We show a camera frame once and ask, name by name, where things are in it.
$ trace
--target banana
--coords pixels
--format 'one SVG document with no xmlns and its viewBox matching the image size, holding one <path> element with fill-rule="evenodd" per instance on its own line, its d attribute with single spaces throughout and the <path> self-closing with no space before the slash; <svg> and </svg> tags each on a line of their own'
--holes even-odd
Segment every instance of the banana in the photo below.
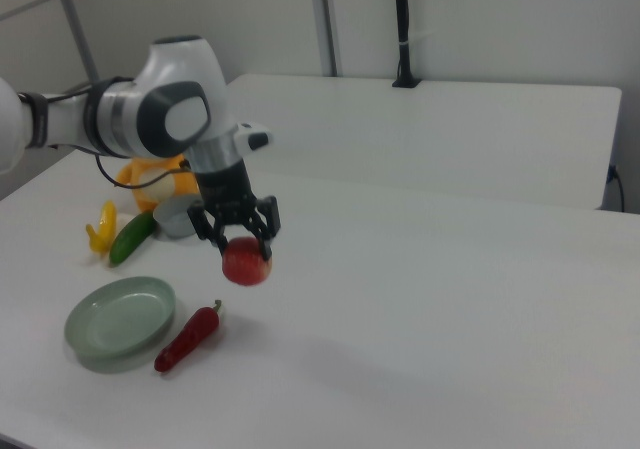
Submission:
<svg viewBox="0 0 640 449">
<path fill-rule="evenodd" d="M 107 201 L 102 206 L 98 231 L 96 232 L 91 224 L 86 225 L 85 229 L 89 234 L 89 247 L 93 252 L 99 254 L 109 252 L 116 237 L 116 216 L 116 206 L 112 201 Z"/>
</svg>

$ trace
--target cucumber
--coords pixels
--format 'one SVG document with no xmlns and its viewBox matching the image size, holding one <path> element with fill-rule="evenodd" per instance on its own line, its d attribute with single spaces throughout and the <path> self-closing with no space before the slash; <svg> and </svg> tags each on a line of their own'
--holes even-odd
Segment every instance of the cucumber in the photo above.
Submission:
<svg viewBox="0 0 640 449">
<path fill-rule="evenodd" d="M 109 251 L 111 264 L 117 266 L 129 257 L 147 237 L 153 234 L 155 228 L 156 221 L 152 211 L 145 211 L 134 217 L 124 226 L 111 245 L 111 251 Z"/>
</svg>

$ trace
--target white table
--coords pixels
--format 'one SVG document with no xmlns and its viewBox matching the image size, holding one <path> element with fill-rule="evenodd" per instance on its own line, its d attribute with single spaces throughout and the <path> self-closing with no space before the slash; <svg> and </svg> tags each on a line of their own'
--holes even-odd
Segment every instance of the white table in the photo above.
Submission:
<svg viewBox="0 0 640 449">
<path fill-rule="evenodd" d="M 238 117 L 278 143 L 256 168 L 594 209 L 602 204 L 620 90 L 246 75 Z"/>
<path fill-rule="evenodd" d="M 195 237 L 95 260 L 84 224 L 106 198 L 134 204 L 84 154 L 0 201 L 0 434 L 42 449 L 635 447 L 636 216 L 304 170 L 251 173 L 283 222 L 255 288 Z M 225 330 L 168 377 L 150 361 L 90 371 L 65 346 L 75 304 L 134 275 L 176 290 L 164 342 L 226 303 Z"/>
</svg>

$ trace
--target yellow toy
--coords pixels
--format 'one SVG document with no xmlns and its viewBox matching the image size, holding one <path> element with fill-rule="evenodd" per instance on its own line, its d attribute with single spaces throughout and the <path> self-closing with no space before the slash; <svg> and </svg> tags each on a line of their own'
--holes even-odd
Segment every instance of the yellow toy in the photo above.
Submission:
<svg viewBox="0 0 640 449">
<path fill-rule="evenodd" d="M 145 184 L 170 169 L 179 169 L 184 160 L 182 155 L 171 159 L 142 159 L 134 158 L 118 173 L 116 181 L 120 184 Z M 198 193 L 198 184 L 193 174 L 189 172 L 170 174 L 149 187 L 133 189 L 141 212 L 153 211 L 162 201 L 181 194 Z"/>
<path fill-rule="evenodd" d="M 116 216 L 116 206 L 112 201 L 107 201 L 102 206 L 98 231 L 96 232 L 91 224 L 86 225 L 85 229 L 89 234 L 89 247 L 93 252 L 98 254 L 109 252 L 116 237 Z"/>
</svg>

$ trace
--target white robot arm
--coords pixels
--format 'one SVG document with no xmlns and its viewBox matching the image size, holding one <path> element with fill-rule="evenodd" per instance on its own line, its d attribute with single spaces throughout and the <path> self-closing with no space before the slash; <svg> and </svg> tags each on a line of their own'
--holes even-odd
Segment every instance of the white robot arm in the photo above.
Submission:
<svg viewBox="0 0 640 449">
<path fill-rule="evenodd" d="M 271 257 L 280 228 L 277 201 L 253 195 L 243 161 L 271 141 L 268 129 L 240 124 L 229 113 L 220 65 L 199 36 L 160 39 L 135 79 L 99 81 L 75 94 L 16 94 L 0 79 L 0 173 L 25 148 L 69 145 L 122 158 L 183 153 L 203 199 L 189 216 L 198 236 L 221 252 L 224 227 L 241 224 L 258 238 L 264 259 Z"/>
</svg>

